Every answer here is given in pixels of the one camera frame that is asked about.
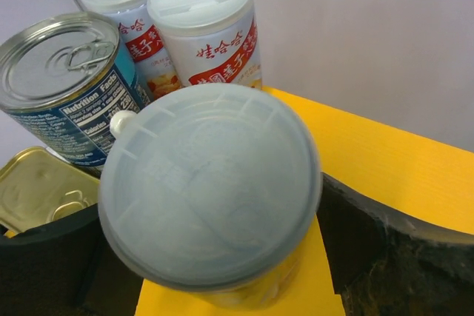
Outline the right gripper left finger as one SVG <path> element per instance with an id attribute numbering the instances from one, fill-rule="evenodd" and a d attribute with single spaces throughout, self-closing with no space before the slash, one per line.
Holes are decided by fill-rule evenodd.
<path id="1" fill-rule="evenodd" d="M 110 248 L 96 206 L 1 237 L 2 315 L 134 315 L 142 284 Z"/>

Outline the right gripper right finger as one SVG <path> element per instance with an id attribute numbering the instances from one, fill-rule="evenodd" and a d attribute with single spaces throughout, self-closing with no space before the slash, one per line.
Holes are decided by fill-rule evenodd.
<path id="1" fill-rule="evenodd" d="M 318 225 L 346 315 L 472 315 L 473 235 L 323 176 Z"/>

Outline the gold rectangular tin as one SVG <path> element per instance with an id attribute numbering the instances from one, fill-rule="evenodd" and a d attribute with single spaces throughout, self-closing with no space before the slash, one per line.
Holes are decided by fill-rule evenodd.
<path id="1" fill-rule="evenodd" d="M 26 232 L 97 204 L 98 195 L 98 178 L 30 147 L 1 168 L 1 225 Z"/>

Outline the orange blue tall canister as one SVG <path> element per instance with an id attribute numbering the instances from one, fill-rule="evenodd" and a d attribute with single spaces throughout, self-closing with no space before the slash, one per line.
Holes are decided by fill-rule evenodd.
<path id="1" fill-rule="evenodd" d="M 261 90 L 200 84 L 113 115 L 99 184 L 107 242 L 137 275 L 230 309 L 274 303 L 321 199 L 318 150 Z"/>

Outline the blue labelled gold-top can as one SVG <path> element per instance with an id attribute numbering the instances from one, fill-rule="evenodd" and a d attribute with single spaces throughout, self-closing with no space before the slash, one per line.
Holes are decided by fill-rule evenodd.
<path id="1" fill-rule="evenodd" d="M 1 46 L 1 110 L 92 175 L 115 141 L 113 115 L 152 100 L 117 25 L 98 13 L 45 19 Z"/>

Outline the white orange snack canister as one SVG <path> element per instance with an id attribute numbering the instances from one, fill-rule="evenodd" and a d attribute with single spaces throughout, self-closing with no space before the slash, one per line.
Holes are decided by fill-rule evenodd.
<path id="1" fill-rule="evenodd" d="M 90 11 L 111 18 L 137 67 L 158 99 L 182 88 L 176 69 L 147 11 L 147 0 L 81 0 Z"/>

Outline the white red snack canister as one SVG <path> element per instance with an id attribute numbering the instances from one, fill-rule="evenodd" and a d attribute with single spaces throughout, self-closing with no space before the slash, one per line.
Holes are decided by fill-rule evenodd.
<path id="1" fill-rule="evenodd" d="M 261 88 L 254 0 L 147 0 L 147 11 L 184 86 Z"/>

